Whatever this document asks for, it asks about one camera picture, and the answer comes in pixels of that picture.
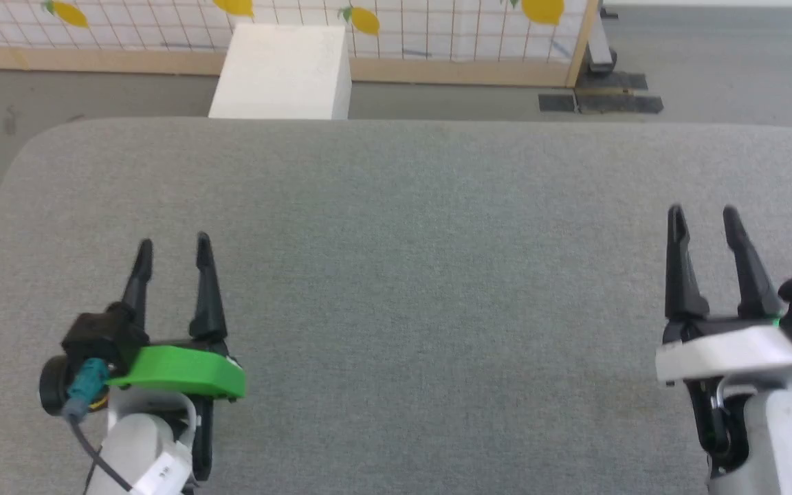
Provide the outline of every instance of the white label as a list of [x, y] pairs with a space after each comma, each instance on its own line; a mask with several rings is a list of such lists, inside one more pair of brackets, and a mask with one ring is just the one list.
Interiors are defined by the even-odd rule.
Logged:
[[130, 493], [131, 495], [176, 495], [182, 492], [189, 476], [191, 476], [191, 463], [179, 455], [179, 447], [167, 445], [157, 460], [139, 478]]

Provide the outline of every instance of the teal connector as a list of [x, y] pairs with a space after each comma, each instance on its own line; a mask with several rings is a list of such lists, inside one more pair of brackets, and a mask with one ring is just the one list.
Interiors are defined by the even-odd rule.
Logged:
[[109, 368], [106, 361], [98, 357], [91, 357], [82, 364], [81, 369], [72, 380], [72, 385], [66, 393], [69, 400], [63, 405], [63, 417], [81, 421], [87, 415], [88, 407], [94, 397], [106, 386], [109, 379]]

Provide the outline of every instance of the lemon pattern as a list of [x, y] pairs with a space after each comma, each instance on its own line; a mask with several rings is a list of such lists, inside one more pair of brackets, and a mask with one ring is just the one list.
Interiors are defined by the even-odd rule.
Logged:
[[[518, 6], [518, 0], [509, 2], [512, 7]], [[521, 10], [537, 24], [558, 25], [560, 15], [564, 12], [564, 0], [521, 0]]]
[[254, 14], [252, 14], [252, 0], [213, 0], [213, 3], [232, 16], [254, 17]]
[[338, 16], [344, 18], [346, 22], [353, 22], [353, 26], [365, 34], [377, 36], [377, 32], [381, 29], [381, 22], [377, 20], [375, 13], [362, 7], [352, 5], [344, 7], [338, 10]]
[[67, 24], [77, 25], [79, 28], [88, 28], [85, 14], [74, 5], [47, 0], [47, 2], [41, 4], [41, 7], [47, 10], [48, 13], [56, 15]]

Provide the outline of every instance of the robotic arm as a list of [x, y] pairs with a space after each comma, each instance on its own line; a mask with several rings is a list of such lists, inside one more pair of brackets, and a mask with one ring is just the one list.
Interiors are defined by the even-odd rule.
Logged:
[[[145, 333], [152, 245], [140, 244], [122, 300], [83, 313], [63, 338], [64, 355], [41, 372], [38, 395], [63, 417], [90, 455], [85, 493], [191, 493], [212, 467], [213, 402], [245, 394], [245, 373], [230, 357], [228, 330], [210, 238], [197, 241], [195, 317], [185, 340], [155, 342]], [[92, 447], [80, 423], [107, 408], [107, 436]]]
[[[669, 210], [668, 324], [657, 375], [670, 386], [683, 380], [689, 390], [712, 495], [792, 495], [792, 279], [776, 295], [738, 211], [726, 207], [723, 223], [741, 304], [737, 316], [711, 317], [684, 213]], [[783, 315], [779, 296], [789, 304]]]
[[[726, 207], [723, 221], [741, 304], [736, 316], [712, 317], [692, 269], [684, 213], [669, 210], [668, 323], [657, 375], [689, 391], [712, 495], [792, 495], [792, 279], [776, 294], [738, 211]], [[63, 417], [91, 457], [88, 495], [192, 493], [210, 476], [214, 401], [245, 394], [245, 373], [226, 345], [210, 238], [198, 235], [200, 282], [185, 340], [151, 342], [145, 333], [151, 258], [146, 239], [122, 300], [81, 314], [63, 339], [64, 354], [41, 373], [42, 408]], [[108, 431], [96, 449], [80, 423], [101, 410]]]

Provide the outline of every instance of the wooden frame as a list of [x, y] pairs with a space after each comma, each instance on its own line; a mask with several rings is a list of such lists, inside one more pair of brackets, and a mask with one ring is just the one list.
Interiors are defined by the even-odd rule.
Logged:
[[[572, 88], [582, 68], [589, 32], [596, 16], [597, 0], [588, 0], [570, 65], [518, 60], [452, 63], [445, 60], [353, 58], [350, 60], [350, 72], [354, 81]], [[0, 47], [0, 69], [16, 70], [217, 76], [225, 58], [226, 54], [213, 52]]]

